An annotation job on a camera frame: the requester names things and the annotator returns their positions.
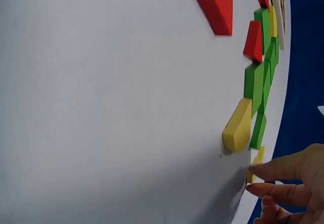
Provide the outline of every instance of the yellow block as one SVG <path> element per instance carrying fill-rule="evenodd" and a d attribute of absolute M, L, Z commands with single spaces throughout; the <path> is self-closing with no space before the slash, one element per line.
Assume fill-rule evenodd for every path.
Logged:
<path fill-rule="evenodd" d="M 248 147 L 251 136 L 251 114 L 252 100 L 241 99 L 222 134 L 226 149 L 242 152 Z"/>
<path fill-rule="evenodd" d="M 277 15 L 275 14 L 274 6 L 270 6 L 270 35 L 273 38 L 278 37 Z"/>
<path fill-rule="evenodd" d="M 252 162 L 252 165 L 263 163 L 264 150 L 265 150 L 264 146 L 260 147 L 257 156 L 254 158 L 254 160 Z M 254 183 L 255 179 L 256 179 L 256 175 L 254 175 L 254 174 L 252 174 L 251 172 L 248 171 L 247 182 L 248 183 Z"/>
<path fill-rule="evenodd" d="M 260 147 L 258 155 L 257 155 L 258 163 L 263 163 L 264 150 L 265 150 L 264 146 Z"/>

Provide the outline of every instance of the blue background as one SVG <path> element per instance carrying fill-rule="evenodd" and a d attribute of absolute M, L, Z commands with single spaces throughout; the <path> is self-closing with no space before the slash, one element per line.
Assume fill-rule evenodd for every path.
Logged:
<path fill-rule="evenodd" d="M 313 143 L 324 143 L 324 116 L 317 109 L 324 105 L 324 0 L 290 1 L 292 40 L 288 88 L 273 158 L 299 152 Z M 291 212 L 304 211 L 284 207 Z M 261 200 L 248 223 L 253 223 L 260 213 Z"/>

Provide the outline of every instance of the white surface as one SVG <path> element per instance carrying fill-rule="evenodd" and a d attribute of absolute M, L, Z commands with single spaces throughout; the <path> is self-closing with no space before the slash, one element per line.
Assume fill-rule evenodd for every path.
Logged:
<path fill-rule="evenodd" d="M 266 109 L 267 125 L 263 136 L 263 145 L 265 148 L 264 162 L 272 159 L 273 151 L 277 140 L 280 127 L 282 111 L 287 91 L 287 81 L 290 62 L 290 45 L 291 45 L 291 9 L 290 0 L 286 0 L 286 47 L 280 51 L 279 64 L 276 68 L 274 80 L 271 85 L 270 96 Z M 252 151 L 251 159 L 257 155 L 257 151 Z M 249 220 L 258 198 L 245 191 L 242 195 L 237 213 L 232 224 L 247 223 Z"/>
<path fill-rule="evenodd" d="M 324 115 L 324 106 L 318 106 L 317 108 Z"/>
<path fill-rule="evenodd" d="M 222 38 L 195 0 L 0 0 L 0 222 L 230 223 L 250 152 L 224 154 L 221 132 L 258 7 L 234 0 Z"/>

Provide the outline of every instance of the green parallelogram block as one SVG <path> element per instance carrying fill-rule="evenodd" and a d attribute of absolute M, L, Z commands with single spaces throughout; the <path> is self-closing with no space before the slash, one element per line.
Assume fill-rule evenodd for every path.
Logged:
<path fill-rule="evenodd" d="M 265 109 L 267 107 L 270 88 L 271 88 L 270 62 L 264 61 L 263 63 L 264 63 L 263 92 L 262 92 L 261 105 L 258 109 L 258 113 L 262 113 L 262 114 L 264 114 Z"/>
<path fill-rule="evenodd" d="M 270 13 L 268 9 L 258 9 L 254 12 L 254 19 L 261 21 L 262 30 L 262 52 L 266 54 L 270 45 Z"/>
<path fill-rule="evenodd" d="M 279 43 L 279 38 L 271 38 L 275 40 L 275 61 L 276 64 L 279 64 L 279 54 L 280 54 L 280 43 Z"/>
<path fill-rule="evenodd" d="M 252 100 L 252 117 L 262 102 L 264 63 L 253 63 L 245 69 L 244 98 Z"/>
<path fill-rule="evenodd" d="M 275 40 L 271 40 L 270 46 L 267 53 L 265 54 L 264 61 L 269 61 L 270 63 L 270 82 L 272 84 L 275 68 L 277 66 L 276 60 L 276 49 L 275 49 Z"/>
<path fill-rule="evenodd" d="M 266 124 L 267 119 L 265 115 L 258 113 L 250 141 L 250 148 L 260 149 Z"/>

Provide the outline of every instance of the hand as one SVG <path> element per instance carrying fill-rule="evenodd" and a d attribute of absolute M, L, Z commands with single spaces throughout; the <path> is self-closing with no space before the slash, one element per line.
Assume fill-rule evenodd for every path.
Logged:
<path fill-rule="evenodd" d="M 299 179 L 304 183 L 247 186 L 250 193 L 262 198 L 261 218 L 255 224 L 324 223 L 324 145 L 313 144 L 302 152 L 251 166 L 250 171 L 265 181 Z M 307 210 L 292 214 L 277 203 L 307 207 Z"/>

